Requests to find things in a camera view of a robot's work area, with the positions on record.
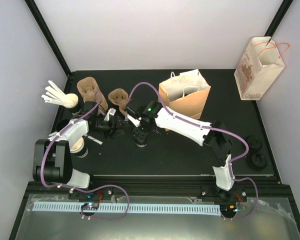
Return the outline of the brown paper bag white handles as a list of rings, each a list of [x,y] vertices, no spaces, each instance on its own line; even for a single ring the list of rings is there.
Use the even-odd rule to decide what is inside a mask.
[[[207,102],[211,86],[198,69],[175,75],[158,85],[163,103],[175,112],[192,119],[200,119]]]

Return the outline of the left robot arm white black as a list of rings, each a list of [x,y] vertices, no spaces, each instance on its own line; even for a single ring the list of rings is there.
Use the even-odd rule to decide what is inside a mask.
[[[35,143],[32,173],[33,178],[41,181],[46,188],[77,188],[85,199],[91,200],[97,195],[98,188],[90,182],[88,173],[74,169],[72,156],[84,158],[88,155],[85,137],[101,144],[91,136],[91,132],[116,138],[124,134],[129,124],[116,114],[114,108],[98,117],[98,104],[88,102],[87,105],[91,107],[89,111],[71,118],[62,124],[60,130]]]

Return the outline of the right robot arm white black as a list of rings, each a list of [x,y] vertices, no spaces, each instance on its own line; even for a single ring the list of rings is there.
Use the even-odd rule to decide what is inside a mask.
[[[148,105],[139,105],[130,100],[125,107],[127,119],[134,125],[132,137],[138,147],[148,143],[148,137],[157,128],[178,133],[203,147],[204,157],[211,162],[216,179],[218,198],[224,202],[230,201],[236,191],[233,187],[235,177],[230,164],[232,143],[222,131],[213,130],[223,124],[195,120],[178,113],[155,100]]]

